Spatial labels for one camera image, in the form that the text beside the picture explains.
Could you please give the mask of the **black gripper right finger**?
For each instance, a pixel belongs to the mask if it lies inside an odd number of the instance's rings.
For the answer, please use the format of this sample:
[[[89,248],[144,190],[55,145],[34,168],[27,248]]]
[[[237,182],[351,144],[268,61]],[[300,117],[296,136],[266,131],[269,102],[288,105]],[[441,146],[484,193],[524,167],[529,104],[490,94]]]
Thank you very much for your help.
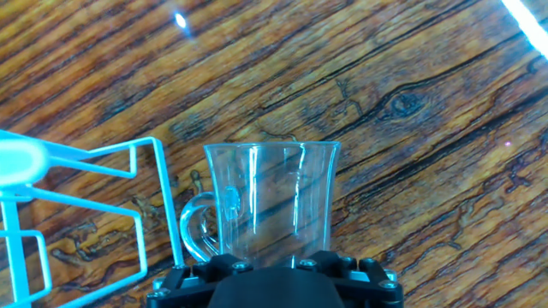
[[[295,264],[299,307],[403,308],[396,274],[372,258],[315,252]]]

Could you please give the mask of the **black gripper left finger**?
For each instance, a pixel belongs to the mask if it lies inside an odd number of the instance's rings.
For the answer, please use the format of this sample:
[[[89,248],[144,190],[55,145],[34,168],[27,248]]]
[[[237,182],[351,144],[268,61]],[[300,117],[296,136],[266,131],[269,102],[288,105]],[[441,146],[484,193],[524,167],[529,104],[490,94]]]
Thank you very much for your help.
[[[215,256],[192,267],[174,266],[160,287],[146,296],[146,307],[207,307],[223,280],[252,270],[249,262],[231,254]]]

